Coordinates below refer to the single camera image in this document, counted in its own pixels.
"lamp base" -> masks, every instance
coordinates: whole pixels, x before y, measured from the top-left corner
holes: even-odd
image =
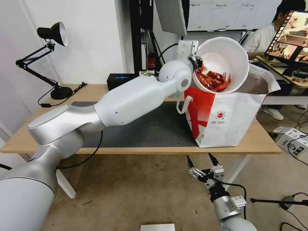
[[[52,99],[66,99],[72,96],[73,90],[69,87],[58,87],[55,88],[51,93],[50,96]]]

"lamp shade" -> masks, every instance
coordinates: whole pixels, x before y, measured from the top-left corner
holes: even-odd
[[[39,27],[37,33],[43,39],[53,39],[58,44],[67,47],[67,34],[62,22],[55,23],[51,28]]]

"shopping bag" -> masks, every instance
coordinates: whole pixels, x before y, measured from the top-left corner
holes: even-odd
[[[190,86],[184,92],[185,113],[194,139],[201,148],[237,146],[266,95],[280,87],[269,71],[253,64],[243,85],[226,94],[213,94]]]

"black desk lamp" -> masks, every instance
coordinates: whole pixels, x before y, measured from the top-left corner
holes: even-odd
[[[45,39],[47,44],[43,46],[42,48],[38,49],[37,51],[33,52],[32,54],[24,57],[23,59],[17,60],[16,65],[20,67],[21,69],[24,69],[25,71],[35,75],[39,79],[53,86],[54,90],[50,93],[50,96],[53,99],[68,98],[73,94],[73,90],[71,88],[61,87],[58,85],[58,82],[52,79],[49,79],[45,76],[42,76],[28,67],[28,65],[30,65],[31,63],[37,61],[38,59],[44,57],[45,55],[55,50],[55,44],[51,42],[52,39],[62,46],[65,46],[65,47],[67,46],[67,35],[66,35],[65,27],[62,22],[57,22],[51,28],[39,27],[37,30],[37,33],[41,38]],[[44,50],[45,48],[48,48],[49,51],[38,57],[31,57],[35,55],[36,53],[40,52],[41,50]]]

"crayfish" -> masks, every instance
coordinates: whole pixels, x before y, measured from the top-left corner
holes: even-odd
[[[202,65],[200,69],[196,69],[195,73],[199,82],[204,87],[215,92],[222,92],[229,86],[231,82],[230,74],[229,74],[229,80],[226,81],[226,75],[227,75],[226,72],[223,74],[219,74],[216,72],[208,71],[204,65]]]

